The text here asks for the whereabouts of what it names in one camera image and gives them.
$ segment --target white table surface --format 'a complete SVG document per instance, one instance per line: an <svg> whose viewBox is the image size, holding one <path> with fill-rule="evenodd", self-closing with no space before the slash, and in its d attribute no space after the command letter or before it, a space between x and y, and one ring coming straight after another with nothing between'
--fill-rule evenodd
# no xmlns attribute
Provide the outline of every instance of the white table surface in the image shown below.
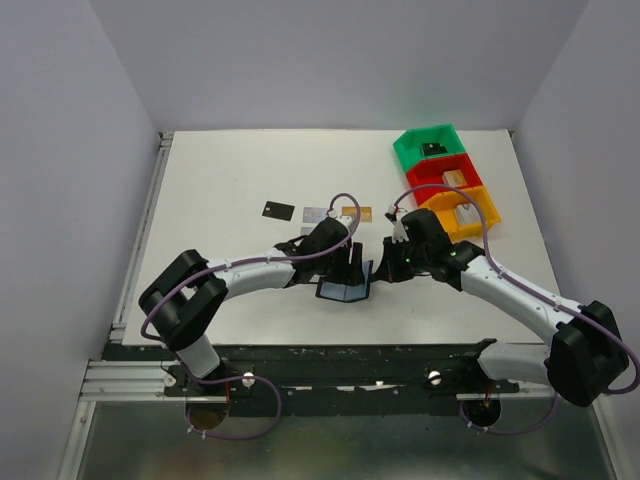
<svg viewBox="0 0 640 480"><path fill-rule="evenodd" d="M408 184L392 143L401 131L230 130L177 132L162 179L123 343L146 345L137 299L183 250L205 258L253 256L299 235L305 206L338 192L373 208L355 239L377 268L389 204ZM459 132L502 216L489 234L507 268L557 291L542 235L506 131ZM261 216L267 200L295 205L290 222ZM415 207L413 197L406 201ZM473 239L480 244L480 239ZM429 278L376 282L354 304L321 300L315 286L267 290L225 302L207 330L216 344L475 343L539 339L488 303Z"/></svg>

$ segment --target metal floor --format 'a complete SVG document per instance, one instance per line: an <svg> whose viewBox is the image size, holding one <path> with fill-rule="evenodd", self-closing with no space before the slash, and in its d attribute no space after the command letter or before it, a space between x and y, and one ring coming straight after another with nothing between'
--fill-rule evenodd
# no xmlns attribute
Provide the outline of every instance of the metal floor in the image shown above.
<svg viewBox="0 0 640 480"><path fill-rule="evenodd" d="M503 400L498 426L535 423L549 399ZM289 417L246 442L187 434L184 404L98 403L79 478L100 479L612 479L595 413L563 403L544 429L478 434L457 417ZM232 418L229 432L267 419Z"/></svg>

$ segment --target orange bin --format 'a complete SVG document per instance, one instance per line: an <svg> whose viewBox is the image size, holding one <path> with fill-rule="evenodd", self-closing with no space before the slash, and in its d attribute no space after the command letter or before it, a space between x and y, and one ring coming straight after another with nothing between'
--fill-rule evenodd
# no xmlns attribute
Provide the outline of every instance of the orange bin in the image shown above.
<svg viewBox="0 0 640 480"><path fill-rule="evenodd" d="M496 223L501 222L500 214L496 210L489 192L484 186L464 188L464 192L471 196L482 209L487 220L487 227L491 228ZM437 193L429 200L420 205L420 208L428 208L435 212L442 227L449 234L452 242L457 242L466 237L482 236L482 224L472 223L470 225L459 225L456 219L455 207L469 203L466 198L456 192Z"/></svg>

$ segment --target screw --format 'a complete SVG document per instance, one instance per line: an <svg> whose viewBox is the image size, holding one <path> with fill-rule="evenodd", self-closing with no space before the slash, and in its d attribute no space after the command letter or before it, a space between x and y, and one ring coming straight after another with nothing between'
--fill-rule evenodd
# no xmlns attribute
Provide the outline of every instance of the screw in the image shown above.
<svg viewBox="0 0 640 480"><path fill-rule="evenodd" d="M243 377L253 377L253 373L247 372L243 375ZM256 381L253 378L242 379L242 384L247 388L253 387L254 383L256 383Z"/></svg>
<svg viewBox="0 0 640 480"><path fill-rule="evenodd" d="M162 383L165 387L173 387L176 384L176 378L167 373L162 379Z"/></svg>
<svg viewBox="0 0 640 480"><path fill-rule="evenodd" d="M438 372L437 370L432 370L431 372L429 372L429 375L427 375L427 379L429 380L429 383L434 387L442 383L442 375L440 375L440 372Z"/></svg>

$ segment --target card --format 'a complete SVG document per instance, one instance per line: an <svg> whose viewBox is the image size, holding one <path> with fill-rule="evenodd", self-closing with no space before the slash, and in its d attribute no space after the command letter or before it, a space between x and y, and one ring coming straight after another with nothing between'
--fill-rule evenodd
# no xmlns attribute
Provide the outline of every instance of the card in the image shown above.
<svg viewBox="0 0 640 480"><path fill-rule="evenodd" d="M327 218L326 207L304 207L302 211L302 223L320 223Z"/></svg>
<svg viewBox="0 0 640 480"><path fill-rule="evenodd" d="M288 222L291 220L291 217L293 217L295 208L293 205L286 205L284 203L267 202L262 211L262 216L286 220Z"/></svg>
<svg viewBox="0 0 640 480"><path fill-rule="evenodd" d="M442 181L445 185L450 187L464 187L467 184L467 179L464 178L462 170L449 170L442 174Z"/></svg>
<svg viewBox="0 0 640 480"><path fill-rule="evenodd" d="M342 207L342 214L356 218L356 207ZM360 207L360 221L364 223L373 222L373 212L371 207Z"/></svg>
<svg viewBox="0 0 640 480"><path fill-rule="evenodd" d="M422 144L422 155L425 157L430 157L432 155L440 155L442 153L447 153L446 147L440 145L439 143L423 143Z"/></svg>
<svg viewBox="0 0 640 480"><path fill-rule="evenodd" d="M473 225L480 223L480 215L473 205L470 203L462 203L454 208L458 225Z"/></svg>

